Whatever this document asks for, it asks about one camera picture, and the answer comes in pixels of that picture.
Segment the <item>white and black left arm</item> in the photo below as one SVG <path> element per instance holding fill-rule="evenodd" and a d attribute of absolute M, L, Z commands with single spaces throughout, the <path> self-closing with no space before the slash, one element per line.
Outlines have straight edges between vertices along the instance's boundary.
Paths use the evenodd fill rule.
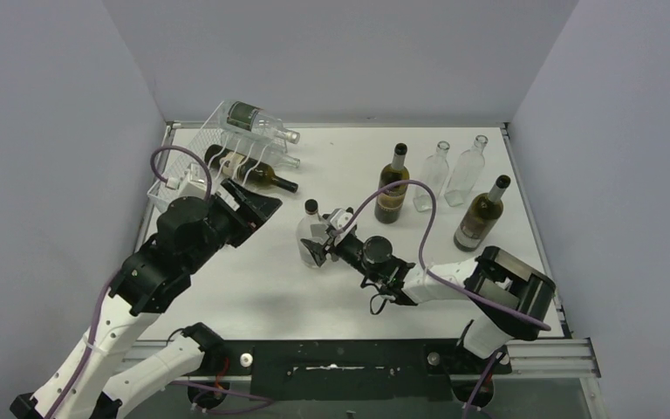
<path fill-rule="evenodd" d="M 230 180 L 210 198 L 173 200 L 157 231 L 102 287 L 92 322 L 61 367 L 10 405 L 16 418 L 124 418 L 154 393 L 223 355 L 222 338 L 202 323 L 118 373 L 136 340 L 191 286 L 220 249 L 238 247 L 280 208 Z"/>

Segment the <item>brown bottle with tan label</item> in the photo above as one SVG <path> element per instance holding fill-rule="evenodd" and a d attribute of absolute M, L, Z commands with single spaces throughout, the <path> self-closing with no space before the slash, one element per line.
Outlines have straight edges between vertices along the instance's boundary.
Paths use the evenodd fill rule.
<path fill-rule="evenodd" d="M 393 159 L 379 173 L 379 188 L 397 181 L 410 178 L 408 168 L 405 166 L 408 147 L 404 143 L 398 143 L 394 147 Z M 397 185 L 383 193 L 376 199 L 374 215 L 380 223 L 390 224 L 398 220 L 407 193 L 407 185 Z"/>

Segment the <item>clear square glass bottle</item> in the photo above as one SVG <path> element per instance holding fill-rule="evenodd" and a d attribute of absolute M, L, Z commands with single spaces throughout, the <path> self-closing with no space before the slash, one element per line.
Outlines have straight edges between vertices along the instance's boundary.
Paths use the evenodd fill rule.
<path fill-rule="evenodd" d="M 477 135 L 472 147 L 458 157 L 444 192 L 444 198 L 450 207 L 457 207 L 468 201 L 468 195 L 484 169 L 483 152 L 488 143 L 487 136 Z"/>

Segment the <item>white wire wine rack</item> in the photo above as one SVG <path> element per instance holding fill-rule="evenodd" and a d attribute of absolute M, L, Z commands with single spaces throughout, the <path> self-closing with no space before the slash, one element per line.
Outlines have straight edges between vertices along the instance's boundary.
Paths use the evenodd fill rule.
<path fill-rule="evenodd" d="M 214 194 L 222 180 L 248 189 L 297 191 L 297 184 L 279 178 L 275 167 L 298 168 L 300 160 L 288 153 L 301 134 L 283 121 L 240 100 L 225 100 L 208 117 L 191 142 L 171 150 L 160 177 L 147 192 L 159 211 L 182 196 Z"/>

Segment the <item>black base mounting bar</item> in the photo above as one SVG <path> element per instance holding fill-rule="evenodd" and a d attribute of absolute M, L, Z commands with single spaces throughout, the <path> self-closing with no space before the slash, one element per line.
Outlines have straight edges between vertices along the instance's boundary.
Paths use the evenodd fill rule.
<path fill-rule="evenodd" d="M 222 373 L 276 402 L 449 402 L 469 396 L 486 364 L 456 339 L 228 340 L 188 376 Z"/>

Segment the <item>clear bottle with brown cap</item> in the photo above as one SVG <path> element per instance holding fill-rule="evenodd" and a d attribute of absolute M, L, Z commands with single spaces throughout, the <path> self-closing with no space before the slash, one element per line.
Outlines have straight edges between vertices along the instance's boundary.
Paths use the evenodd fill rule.
<path fill-rule="evenodd" d="M 315 243 L 323 243 L 324 219 L 319 214 L 318 202 L 308 199 L 304 203 L 304 217 L 299 221 L 295 238 L 301 261 L 310 268 L 318 268 L 318 265 L 309 250 L 303 244 L 302 239 L 308 239 Z"/>

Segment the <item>clear bottle in rack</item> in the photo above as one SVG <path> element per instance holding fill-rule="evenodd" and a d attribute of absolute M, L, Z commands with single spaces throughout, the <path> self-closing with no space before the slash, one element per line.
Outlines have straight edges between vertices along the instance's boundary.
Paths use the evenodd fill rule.
<path fill-rule="evenodd" d="M 253 140 L 239 134 L 225 132 L 219 144 L 229 150 L 264 162 L 273 168 L 282 166 L 299 168 L 300 166 L 298 158 L 289 155 L 283 144 L 273 140 Z"/>

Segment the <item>clear bottle with dark label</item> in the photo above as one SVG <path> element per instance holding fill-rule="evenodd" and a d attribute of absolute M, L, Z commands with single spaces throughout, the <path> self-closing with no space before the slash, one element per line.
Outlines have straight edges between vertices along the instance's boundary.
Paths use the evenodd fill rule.
<path fill-rule="evenodd" d="M 300 141 L 299 132 L 287 128 L 281 119 L 258 106 L 240 100 L 225 100 L 220 105 L 220 112 L 219 122 L 225 127 L 292 144 L 298 144 Z"/>

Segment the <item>olive bottle with black cap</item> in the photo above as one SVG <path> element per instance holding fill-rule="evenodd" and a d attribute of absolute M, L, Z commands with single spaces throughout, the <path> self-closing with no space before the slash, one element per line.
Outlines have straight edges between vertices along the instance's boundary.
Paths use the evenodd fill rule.
<path fill-rule="evenodd" d="M 461 251 L 475 251 L 503 214 L 503 195 L 511 184 L 508 175 L 500 175 L 488 192 L 478 195 L 468 206 L 455 230 L 454 245 Z"/>

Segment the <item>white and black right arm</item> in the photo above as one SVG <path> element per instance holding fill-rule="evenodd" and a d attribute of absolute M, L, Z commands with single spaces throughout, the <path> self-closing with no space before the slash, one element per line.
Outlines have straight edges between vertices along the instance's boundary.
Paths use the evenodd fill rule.
<path fill-rule="evenodd" d="M 473 259 L 421 267 L 395 257 L 383 236 L 358 239 L 351 209 L 304 223 L 297 240 L 305 258 L 316 267 L 343 261 L 361 275 L 361 287 L 373 287 L 386 303 L 473 302 L 481 313 L 464 327 L 457 346 L 479 359 L 511 340 L 536 340 L 557 290 L 552 279 L 497 246 Z"/>

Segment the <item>dark green wine bottle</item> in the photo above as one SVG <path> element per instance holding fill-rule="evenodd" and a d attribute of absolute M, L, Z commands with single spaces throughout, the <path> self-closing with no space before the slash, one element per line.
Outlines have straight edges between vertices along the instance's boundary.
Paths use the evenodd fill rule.
<path fill-rule="evenodd" d="M 279 188 L 291 193 L 298 191 L 297 183 L 280 177 L 269 164 L 230 148 L 212 145 L 205 152 L 203 160 L 211 168 L 239 184 L 249 183 L 261 188 Z"/>

